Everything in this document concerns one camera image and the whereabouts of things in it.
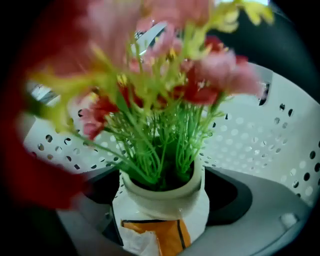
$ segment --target white pot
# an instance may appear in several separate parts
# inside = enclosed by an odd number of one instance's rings
[[[144,214],[159,220],[178,220],[185,217],[199,197],[202,166],[199,157],[194,160],[190,181],[182,187],[169,191],[150,191],[135,185],[128,174],[122,171],[123,184],[129,197]]]

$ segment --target flower pot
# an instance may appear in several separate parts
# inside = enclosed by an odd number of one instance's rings
[[[191,212],[200,194],[202,165],[194,160],[193,175],[182,187],[169,191],[150,191],[134,184],[122,171],[123,184],[140,211],[158,220],[178,220]]]

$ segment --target pot rim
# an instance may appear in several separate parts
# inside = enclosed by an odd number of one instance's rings
[[[122,180],[125,188],[136,195],[144,198],[154,199],[154,200],[166,200],[166,199],[177,199],[182,198],[187,195],[191,195],[195,190],[200,189],[201,179],[202,179],[202,167],[201,161],[198,157],[194,159],[193,175],[187,184],[168,191],[151,191],[139,187],[134,184],[130,179],[129,175],[124,171],[122,173]]]

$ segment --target flower bouquet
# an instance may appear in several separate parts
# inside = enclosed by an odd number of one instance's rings
[[[197,155],[203,140],[213,136],[209,124],[223,115],[219,105],[230,95],[263,93],[246,57],[206,36],[212,29],[236,30],[240,10],[256,25],[261,18],[273,22],[267,6],[243,0],[92,1],[89,40],[69,45],[69,54],[57,53],[31,74],[60,95],[58,104],[36,108],[37,113],[119,158],[112,164],[143,212],[180,218],[199,194]],[[162,21],[163,33],[140,55],[135,30]],[[88,94],[94,97],[80,113],[82,137],[64,119],[70,100],[80,102]],[[122,152],[93,142],[102,131],[114,135]]]

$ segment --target white laundry basket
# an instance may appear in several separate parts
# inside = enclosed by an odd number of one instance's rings
[[[254,66],[262,81],[269,84],[265,103],[259,105],[255,97],[247,95],[224,102],[220,109],[226,116],[210,124],[212,137],[200,152],[203,165],[281,183],[312,206],[320,188],[320,105],[281,75]],[[72,107],[70,115],[75,128],[83,134],[80,109]],[[95,142],[125,154],[107,132]],[[118,161],[69,133],[59,133],[42,119],[35,120],[24,146],[34,156],[73,173],[105,168],[109,166],[107,161]],[[116,200],[125,196],[121,195],[122,189],[120,186]]]

